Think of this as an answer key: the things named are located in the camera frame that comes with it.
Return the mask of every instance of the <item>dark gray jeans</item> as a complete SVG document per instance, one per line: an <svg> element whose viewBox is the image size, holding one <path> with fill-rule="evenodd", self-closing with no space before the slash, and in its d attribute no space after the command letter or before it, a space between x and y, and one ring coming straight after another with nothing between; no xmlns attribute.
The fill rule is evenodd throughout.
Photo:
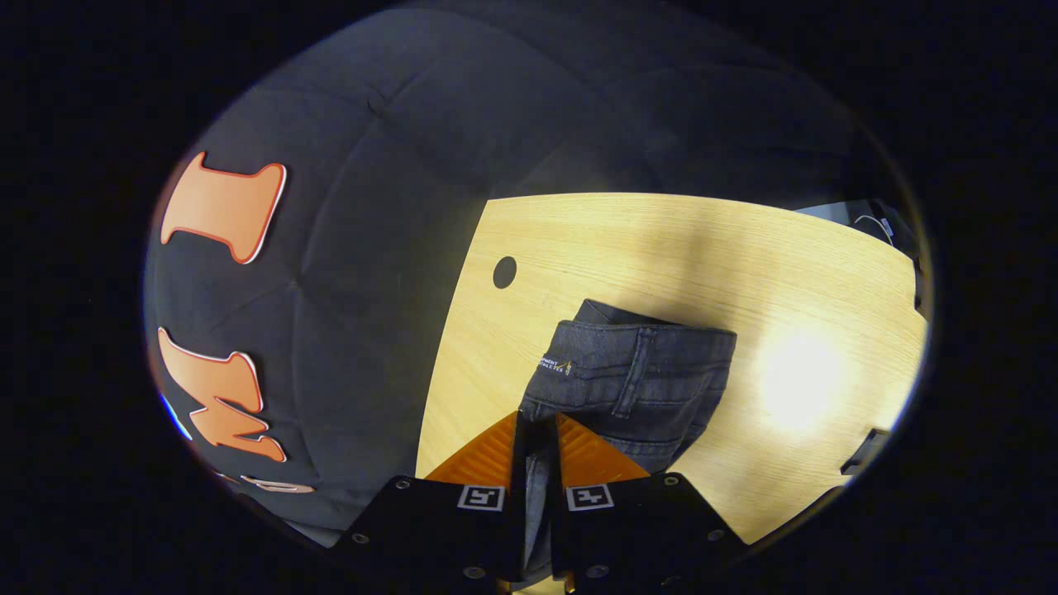
<svg viewBox="0 0 1058 595"><path fill-rule="evenodd" d="M706 430L727 386L735 335L679 326L585 300L559 323L518 409L563 412L649 473L669 468ZM526 569L549 571L543 452L526 458Z"/></svg>

